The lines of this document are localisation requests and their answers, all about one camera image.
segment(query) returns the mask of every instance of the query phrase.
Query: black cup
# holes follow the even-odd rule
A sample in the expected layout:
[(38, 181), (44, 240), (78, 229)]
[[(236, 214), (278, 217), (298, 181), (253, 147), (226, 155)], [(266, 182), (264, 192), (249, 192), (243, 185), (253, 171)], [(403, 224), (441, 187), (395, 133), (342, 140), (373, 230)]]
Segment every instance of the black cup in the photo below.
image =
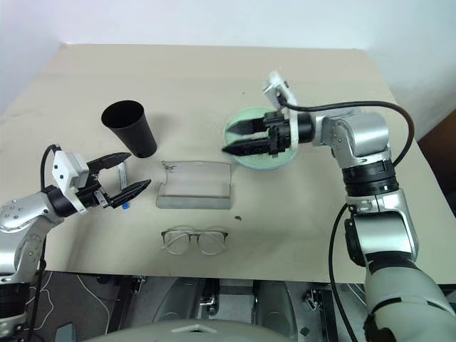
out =
[(112, 130), (138, 158), (147, 158), (157, 150), (157, 143), (144, 115), (144, 107), (131, 100), (113, 103), (101, 115), (101, 122)]

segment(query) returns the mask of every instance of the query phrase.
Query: glasses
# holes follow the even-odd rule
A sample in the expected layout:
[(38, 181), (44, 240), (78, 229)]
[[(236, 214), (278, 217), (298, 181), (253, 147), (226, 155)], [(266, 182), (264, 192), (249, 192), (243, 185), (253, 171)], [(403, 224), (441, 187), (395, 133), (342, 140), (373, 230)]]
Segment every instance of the glasses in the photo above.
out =
[(215, 255), (226, 249), (225, 240), (228, 233), (218, 230), (216, 227), (204, 231), (192, 229), (172, 229), (162, 232), (163, 246), (169, 253), (174, 255), (184, 254), (192, 237), (197, 238), (200, 252), (206, 255)]

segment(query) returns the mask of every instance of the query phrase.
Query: table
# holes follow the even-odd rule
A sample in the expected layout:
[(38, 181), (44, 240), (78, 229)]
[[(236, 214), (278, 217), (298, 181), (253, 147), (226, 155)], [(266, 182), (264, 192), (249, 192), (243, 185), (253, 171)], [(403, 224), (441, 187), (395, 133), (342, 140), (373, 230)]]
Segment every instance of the table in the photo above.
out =
[[(63, 46), (0, 117), (0, 200), (38, 190), (45, 147), (59, 143), (87, 160), (126, 147), (105, 128), (103, 109), (117, 100), (142, 103), (158, 151), (127, 161), (130, 182), (152, 184), (130, 209), (91, 209), (48, 235), (46, 260), (55, 271), (155, 276), (328, 281), (328, 241), (344, 201), (342, 174), (328, 147), (301, 145), (278, 170), (254, 171), (220, 152), (226, 121), (241, 108), (268, 105), (262, 86), (277, 69), (300, 104), (394, 101), (378, 69), (357, 50), (198, 46)], [(407, 133), (396, 113), (378, 109), (390, 128), (393, 157)], [(230, 210), (158, 209), (165, 181), (161, 162), (231, 162)], [(438, 283), (456, 282), (456, 221), (414, 143), (397, 168), (420, 239), (418, 266)], [(47, 172), (51, 182), (51, 170)], [(101, 182), (118, 191), (109, 170)], [(182, 256), (160, 250), (160, 232), (180, 224), (223, 226), (227, 250)], [(362, 282), (365, 270), (348, 258), (343, 227), (334, 251), (336, 280)]]

